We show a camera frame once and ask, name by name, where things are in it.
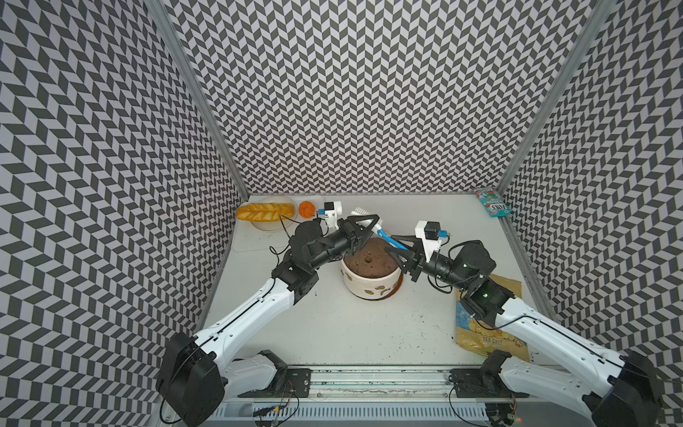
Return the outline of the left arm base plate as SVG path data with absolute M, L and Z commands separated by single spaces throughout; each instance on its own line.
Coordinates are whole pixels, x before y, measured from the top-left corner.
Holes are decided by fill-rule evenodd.
M 240 398 L 275 398 L 290 394 L 308 398 L 311 389 L 312 370 L 309 368 L 286 368 L 279 370 L 272 382 L 263 390 L 240 394 Z

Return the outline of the baguette bread loaf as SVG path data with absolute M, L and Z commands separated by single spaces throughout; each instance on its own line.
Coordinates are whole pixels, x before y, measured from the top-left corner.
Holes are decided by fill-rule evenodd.
M 281 217 L 291 218 L 295 206 L 291 203 L 251 203 L 240 206 L 237 219 L 246 222 L 278 222 Z

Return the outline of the orange mandarin fruit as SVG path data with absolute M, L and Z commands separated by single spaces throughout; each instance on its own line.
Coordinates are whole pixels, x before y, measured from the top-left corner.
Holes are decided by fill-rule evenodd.
M 299 215 L 305 219 L 309 220 L 317 215 L 317 208 L 311 201 L 303 201 L 300 203 L 298 212 Z

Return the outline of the aluminium front rail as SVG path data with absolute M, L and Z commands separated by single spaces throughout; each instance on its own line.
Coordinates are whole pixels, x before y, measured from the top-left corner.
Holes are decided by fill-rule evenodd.
M 453 367 L 307 367 L 308 398 L 225 397 L 205 426 L 590 426 L 548 400 L 458 398 Z

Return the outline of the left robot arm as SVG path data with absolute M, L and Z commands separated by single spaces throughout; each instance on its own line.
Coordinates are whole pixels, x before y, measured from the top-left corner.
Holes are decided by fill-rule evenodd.
M 227 396 L 270 386 L 284 362 L 270 352 L 237 360 L 239 350 L 279 314 L 298 304 L 318 282 L 318 269 L 359 251 L 380 222 L 352 215 L 323 233 L 319 220 L 300 223 L 283 258 L 259 290 L 230 314 L 193 336 L 175 334 L 166 344 L 157 391 L 180 421 L 204 423 Z

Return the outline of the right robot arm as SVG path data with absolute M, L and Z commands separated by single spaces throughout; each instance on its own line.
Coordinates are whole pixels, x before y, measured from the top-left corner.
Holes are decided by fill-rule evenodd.
M 539 397 L 570 409 L 596 426 L 654 426 L 663 411 L 663 380 L 638 352 L 619 352 L 587 340 L 542 315 L 491 278 L 496 263 L 478 240 L 458 244 L 454 258 L 437 240 L 405 236 L 405 249 L 387 253 L 402 272 L 421 274 L 461 291 L 462 307 L 488 330 L 521 339 L 556 362 L 558 369 L 526 362 L 497 350 L 481 371 L 510 393 Z

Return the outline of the yellow chips bag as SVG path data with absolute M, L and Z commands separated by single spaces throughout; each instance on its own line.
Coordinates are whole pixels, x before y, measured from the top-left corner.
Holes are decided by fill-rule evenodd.
M 493 326 L 478 322 L 462 305 L 460 289 L 456 291 L 455 332 L 456 343 L 467 350 L 481 356 L 488 356 L 494 350 L 509 352 L 512 356 L 530 361 L 528 345 L 512 334 L 501 330 L 493 330 Z

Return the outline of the white ceramic pot with mud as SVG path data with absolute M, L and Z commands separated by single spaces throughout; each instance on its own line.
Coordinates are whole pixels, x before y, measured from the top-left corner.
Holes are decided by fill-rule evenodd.
M 341 273 L 353 272 L 365 278 L 382 278 L 401 270 L 385 252 L 391 245 L 381 239 L 381 249 L 377 254 L 347 254 L 341 261 Z

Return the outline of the teal snack packet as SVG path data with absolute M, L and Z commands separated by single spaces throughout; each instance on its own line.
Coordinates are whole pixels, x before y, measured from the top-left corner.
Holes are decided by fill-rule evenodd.
M 505 217 L 512 212 L 495 188 L 477 189 L 475 195 L 491 217 Z

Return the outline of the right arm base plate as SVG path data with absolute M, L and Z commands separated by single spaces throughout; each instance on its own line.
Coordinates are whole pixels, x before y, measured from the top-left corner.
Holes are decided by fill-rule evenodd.
M 528 398 L 529 394 L 510 390 L 500 375 L 482 372 L 478 368 L 454 368 L 449 381 L 455 386 L 458 398 Z

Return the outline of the white cutting board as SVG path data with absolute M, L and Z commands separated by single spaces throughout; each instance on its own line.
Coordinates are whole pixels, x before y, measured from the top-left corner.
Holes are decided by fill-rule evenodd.
M 325 197 L 323 196 L 290 196 L 291 199 L 297 201 L 300 205 L 303 201 L 311 201 L 316 208 L 322 208 L 325 203 Z M 253 196 L 247 201 L 247 204 L 256 203 L 256 200 L 264 199 L 265 197 Z M 286 247 L 288 243 L 288 237 L 286 231 L 289 234 L 293 234 L 298 222 L 303 222 L 303 219 L 299 215 L 299 220 L 293 220 L 295 225 L 291 229 L 286 229 L 282 227 L 283 231 L 260 231 L 252 226 L 252 222 L 245 222 L 237 220 L 235 233 L 233 236 L 232 249 L 236 252 L 251 252 L 257 250 L 266 250 L 269 247 L 274 247 L 277 250 L 281 250 Z

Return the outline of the clear glass bowl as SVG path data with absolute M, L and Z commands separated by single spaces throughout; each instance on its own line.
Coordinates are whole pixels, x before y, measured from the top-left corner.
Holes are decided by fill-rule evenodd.
M 293 220 L 299 220 L 299 215 L 298 215 L 298 208 L 299 208 L 299 203 L 295 201 L 294 199 L 291 199 L 291 197 L 286 197 L 286 196 L 269 196 L 265 197 L 264 199 L 259 199 L 256 200 L 256 203 L 275 203 L 275 204 L 291 204 L 295 211 L 293 212 L 293 215 L 290 215 L 290 218 Z M 284 226 L 286 229 L 291 229 L 294 225 L 295 222 L 292 222 L 287 219 L 283 219 Z M 280 222 L 253 222 L 252 226 L 254 226 L 256 229 L 260 231 L 268 231 L 268 232 L 274 232 L 274 231 L 283 231 L 282 225 Z

